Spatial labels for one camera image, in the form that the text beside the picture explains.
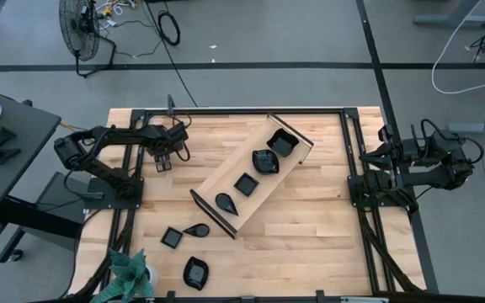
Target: wooden tabletop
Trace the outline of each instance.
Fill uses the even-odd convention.
[[[383,126],[381,111],[378,107],[361,107],[359,114],[366,149],[371,151],[380,144],[377,131]],[[108,125],[128,127],[130,115],[131,109],[112,109]],[[315,146],[304,163],[296,166],[244,223],[237,240],[196,206],[189,190],[198,188],[265,121],[266,115],[194,115],[187,129],[192,155],[189,162],[172,157],[173,170],[157,173],[153,159],[146,157],[143,202],[136,212],[131,254],[145,248],[147,263],[160,274],[157,296],[164,297],[169,290],[175,290],[177,297],[314,296],[316,290],[324,290],[326,295],[371,294],[358,218],[349,200],[349,166],[338,115],[279,117]],[[170,126],[172,121],[154,117],[151,123]],[[349,128],[351,140],[356,142],[351,121]],[[106,147],[100,159],[120,166],[124,150],[123,146]],[[381,207],[380,211],[390,254],[409,278],[424,288],[405,210]],[[85,285],[104,258],[112,212],[101,211],[84,227],[71,293]],[[160,243],[168,226],[182,231],[197,223],[211,228],[208,237],[185,235],[176,250]],[[380,287],[385,290],[381,261],[374,255]],[[184,265],[192,256],[209,265],[209,279],[202,291],[183,281]]]

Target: wooden tray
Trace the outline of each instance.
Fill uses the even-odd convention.
[[[299,139],[293,152],[288,157],[278,156],[280,172],[271,175],[261,175],[252,164],[252,152],[269,149],[267,141],[280,128]],[[196,190],[190,193],[194,202],[225,231],[235,239],[238,230],[269,197],[287,174],[297,165],[302,164],[313,147],[313,142],[290,127],[283,120],[269,114],[265,122],[236,149]],[[235,182],[244,174],[249,174],[259,182],[257,188],[249,197],[239,192]],[[226,213],[216,206],[216,196],[219,193],[229,194],[237,208],[238,215]]]

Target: green plant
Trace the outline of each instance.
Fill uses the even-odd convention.
[[[109,256],[112,263],[110,269],[116,278],[100,291],[91,300],[91,303],[104,303],[117,295],[123,295],[122,303],[128,303],[135,294],[139,296],[154,296],[154,289],[145,274],[146,267],[143,249],[132,258],[129,258],[124,253],[110,249]]]

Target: desk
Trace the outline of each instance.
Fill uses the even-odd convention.
[[[375,149],[380,144],[377,131],[383,126],[381,111],[378,107],[358,110],[366,148]],[[144,199],[136,212],[131,254],[145,248],[147,262],[160,273],[157,296],[165,297],[169,290],[175,290],[177,297],[314,296],[316,290],[324,290],[326,295],[371,294],[357,212],[349,199],[349,165],[339,115],[271,111],[315,146],[242,226],[237,240],[196,206],[189,190],[198,188],[263,123],[265,114],[193,114],[193,124],[187,129],[189,162],[172,157],[173,170],[157,173],[154,161],[150,157],[144,160]],[[108,125],[127,127],[130,117],[131,109],[112,109]],[[355,141],[351,122],[349,135]],[[155,116],[151,123],[171,125],[172,121]],[[117,167],[124,150],[123,146],[106,147],[100,159]],[[390,254],[424,288],[405,210],[381,207],[380,211]],[[104,258],[112,214],[112,210],[103,210],[84,227],[71,293],[85,285]],[[160,243],[168,226],[182,231],[196,223],[207,224],[210,235],[185,235],[176,250]],[[182,279],[191,256],[209,264],[209,280],[202,291],[188,287]],[[374,256],[384,290],[381,262],[376,253]]]
[[[78,217],[77,220],[73,221],[69,219],[69,216],[60,217],[58,215],[39,211],[35,207],[36,205],[32,205],[26,201],[8,195],[13,186],[24,174],[27,167],[33,162],[42,147],[50,139],[51,135],[56,130],[56,127],[59,125],[61,118],[43,110],[18,103],[10,98],[5,98],[2,95],[0,95],[0,104],[3,108],[0,117],[0,130],[2,127],[5,127],[17,136],[5,143],[1,148],[21,149],[21,152],[18,155],[9,159],[5,164],[0,165],[0,234],[7,223],[14,223],[20,226],[9,245],[0,255],[0,262],[5,262],[13,251],[13,248],[18,244],[20,238],[24,235],[25,231],[41,234],[42,232],[39,230],[42,230],[66,238],[74,237],[81,228],[83,214],[78,210],[77,214],[81,215],[81,217]],[[53,190],[45,190],[44,194],[52,191]],[[61,194],[59,196],[66,198],[63,202],[66,202],[69,199],[75,199],[75,197],[67,197]],[[51,199],[50,201],[45,202],[55,203],[57,201]],[[67,209],[70,209],[70,207],[59,210],[68,212]],[[35,228],[37,231],[31,229],[22,230],[22,226]]]

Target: dark gray desk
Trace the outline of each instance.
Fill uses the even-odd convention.
[[[0,104],[3,107],[0,130],[3,126],[17,135],[17,138],[7,142],[2,148],[21,149],[17,156],[0,165],[0,234],[7,223],[14,223],[64,237],[74,237],[81,224],[37,210],[36,205],[8,196],[27,167],[51,138],[61,118],[1,95]],[[71,231],[60,231],[65,225],[70,226]]]

